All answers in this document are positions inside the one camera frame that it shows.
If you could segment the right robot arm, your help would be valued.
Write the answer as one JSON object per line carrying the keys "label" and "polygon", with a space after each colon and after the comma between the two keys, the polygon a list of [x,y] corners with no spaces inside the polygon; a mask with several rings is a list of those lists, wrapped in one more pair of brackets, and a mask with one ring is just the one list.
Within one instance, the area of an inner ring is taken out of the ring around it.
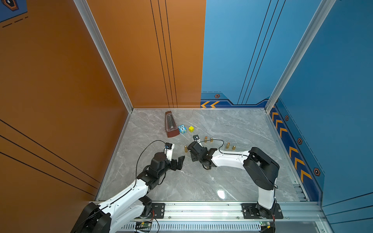
{"label": "right robot arm", "polygon": [[276,182],[280,166],[258,147],[237,153],[227,153],[216,148],[206,148],[193,141],[187,146],[193,161],[199,161],[207,170],[212,167],[230,167],[245,170],[258,186],[258,200],[255,207],[248,208],[253,217],[275,219],[280,210],[275,198]]}

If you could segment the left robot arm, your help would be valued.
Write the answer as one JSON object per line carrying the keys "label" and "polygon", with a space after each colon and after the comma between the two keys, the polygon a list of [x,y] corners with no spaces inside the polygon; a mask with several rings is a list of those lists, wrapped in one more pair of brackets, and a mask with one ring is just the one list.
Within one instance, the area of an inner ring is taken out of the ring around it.
{"label": "left robot arm", "polygon": [[99,204],[86,205],[71,232],[115,233],[135,218],[151,216],[152,200],[147,194],[160,184],[168,170],[183,167],[184,156],[176,160],[169,159],[169,154],[170,150],[157,152],[134,182],[120,193]]}

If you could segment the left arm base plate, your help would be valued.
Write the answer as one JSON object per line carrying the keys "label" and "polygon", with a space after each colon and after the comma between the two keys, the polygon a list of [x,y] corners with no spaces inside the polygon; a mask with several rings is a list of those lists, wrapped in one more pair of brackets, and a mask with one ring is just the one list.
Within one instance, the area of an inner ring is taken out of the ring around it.
{"label": "left arm base plate", "polygon": [[134,203],[125,212],[129,220],[135,218],[152,218],[163,219],[165,213],[165,203],[152,203],[144,205],[142,202]]}

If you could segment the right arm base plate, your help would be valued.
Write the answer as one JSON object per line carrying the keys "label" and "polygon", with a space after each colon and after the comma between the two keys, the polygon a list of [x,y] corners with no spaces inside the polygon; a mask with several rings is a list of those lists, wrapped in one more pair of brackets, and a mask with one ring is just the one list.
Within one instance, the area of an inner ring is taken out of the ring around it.
{"label": "right arm base plate", "polygon": [[271,209],[266,209],[258,203],[243,203],[241,205],[245,219],[283,219],[283,213],[278,203],[274,203]]}

